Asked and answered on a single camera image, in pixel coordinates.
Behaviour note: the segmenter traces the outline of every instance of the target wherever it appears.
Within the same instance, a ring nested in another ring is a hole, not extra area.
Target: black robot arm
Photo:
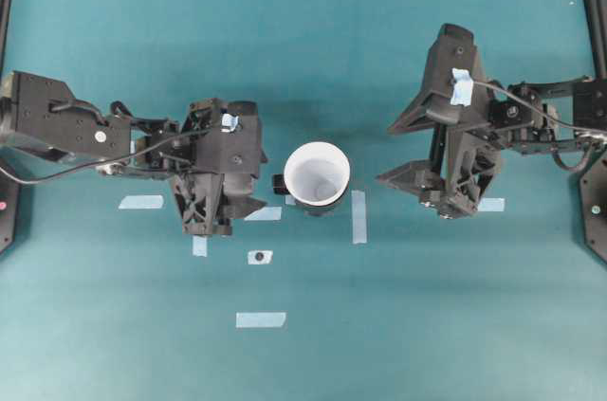
[[[83,169],[169,180],[183,230],[193,235],[230,235],[232,219],[265,205],[251,197],[260,164],[267,162],[254,102],[193,102],[180,125],[168,118],[136,118],[120,101],[104,116],[90,102],[77,100],[64,82],[25,72],[10,73],[0,91],[0,145],[73,166],[24,179],[6,161],[0,163],[0,209],[2,203],[6,208],[0,210],[5,237],[0,251],[12,241],[20,185]],[[132,142],[134,132],[141,137]]]

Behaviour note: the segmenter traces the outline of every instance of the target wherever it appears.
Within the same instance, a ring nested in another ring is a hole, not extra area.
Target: wire
[[[561,121],[558,118],[554,118],[550,114],[548,114],[548,113],[546,113],[546,112],[538,109],[537,107],[535,107],[532,103],[527,102],[523,98],[520,98],[520,97],[516,96],[515,94],[510,93],[508,90],[505,90],[504,88],[499,87],[497,85],[494,85],[492,83],[474,81],[474,84],[484,86],[485,88],[489,88],[489,89],[491,89],[493,91],[497,91],[498,93],[503,93],[504,95],[508,96],[512,100],[517,101],[520,105],[524,105],[525,107],[528,107],[529,109],[533,110],[534,112],[537,112],[538,114],[540,114],[542,117],[544,117],[546,119],[549,119],[550,121],[552,121],[554,123],[559,124],[563,128],[572,129],[574,131],[584,131],[584,132],[590,132],[590,133],[599,133],[599,134],[603,134],[603,135],[607,136],[607,131],[605,131],[605,130],[594,129],[594,128],[585,128],[583,126],[576,126],[574,124],[570,124],[570,123],[566,123],[564,121]]]
[[[70,169],[65,169],[64,171],[52,173],[51,175],[47,175],[47,176],[41,176],[39,178],[23,179],[23,178],[20,178],[16,175],[10,173],[8,170],[3,168],[2,166],[0,166],[0,173],[2,173],[4,176],[7,176],[15,183],[19,183],[20,185],[39,185],[41,183],[46,183],[47,181],[56,180],[63,176],[70,175],[72,173],[76,173],[79,171],[83,171],[85,169],[92,169],[95,167],[105,166],[108,164],[116,164],[118,162],[128,161],[130,159],[133,159],[134,157],[145,155],[146,153],[151,152],[166,143],[173,142],[174,140],[179,140],[179,139],[185,138],[185,137],[202,136],[202,135],[207,134],[212,129],[219,129],[219,128],[221,128],[221,126],[213,126],[211,128],[207,128],[207,129],[201,129],[201,130],[197,130],[197,131],[189,131],[187,133],[177,134],[175,136],[167,137],[164,140],[161,140],[160,142],[155,143],[154,145],[150,145],[149,147],[146,147],[142,150],[139,150],[138,152],[134,152],[129,155],[113,157],[111,159],[105,159],[104,161],[87,162],[87,163],[72,167]]]
[[[595,152],[595,149],[593,148],[592,145],[590,145],[584,151],[584,154],[582,155],[582,157],[579,160],[578,164],[576,164],[574,166],[568,166],[564,162],[562,162],[562,159],[561,159],[561,156],[559,155],[559,152],[552,152],[552,158],[554,159],[554,162],[556,162],[557,166],[559,166],[564,171],[568,171],[568,172],[571,172],[571,173],[577,173],[577,172],[583,171],[586,168],[586,166],[588,165],[588,161],[590,160],[590,156],[594,152]]]

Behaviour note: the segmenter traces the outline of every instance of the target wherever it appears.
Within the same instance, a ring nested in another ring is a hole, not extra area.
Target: metal bracket
[[[7,171],[14,173],[14,170],[2,158],[0,158],[0,165]],[[3,175],[0,176],[0,253],[14,239],[19,191],[19,184]]]
[[[607,152],[579,180],[586,245],[607,262]]]

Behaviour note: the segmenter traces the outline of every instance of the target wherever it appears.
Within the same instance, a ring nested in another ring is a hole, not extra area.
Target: white sticker
[[[352,243],[367,243],[367,201],[364,191],[352,190]]]
[[[207,237],[194,235],[192,238],[192,254],[196,257],[207,257]]]
[[[453,96],[451,96],[451,105],[470,105],[472,102],[472,87],[474,81],[467,69],[451,70],[455,85],[453,86]]]
[[[238,116],[224,114],[221,116],[221,125],[227,126],[225,128],[221,128],[222,133],[233,133],[238,126]]]
[[[479,211],[504,211],[505,208],[506,200],[503,197],[486,197],[478,204]]]
[[[118,205],[119,210],[155,210],[164,205],[161,195],[127,195]]]
[[[236,313],[236,328],[281,328],[286,313]]]
[[[249,265],[265,265],[272,262],[272,251],[249,251],[247,261]]]
[[[247,216],[245,221],[279,221],[282,214],[282,207],[263,207]]]

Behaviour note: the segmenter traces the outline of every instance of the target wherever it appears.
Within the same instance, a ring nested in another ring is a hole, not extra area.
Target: teal table surface
[[[150,118],[257,101],[270,161],[255,197],[283,217],[238,221],[200,258],[166,183],[87,172],[24,189],[0,256],[0,399],[606,399],[607,270],[582,242],[575,178],[504,153],[488,196],[505,211],[453,221],[374,180],[428,153],[431,134],[386,128],[444,22],[474,31],[503,83],[594,72],[582,0],[12,0],[5,72]],[[349,197],[318,219],[272,194],[315,139],[351,159],[366,245]],[[127,194],[165,205],[118,210]],[[241,311],[287,319],[236,329]]]

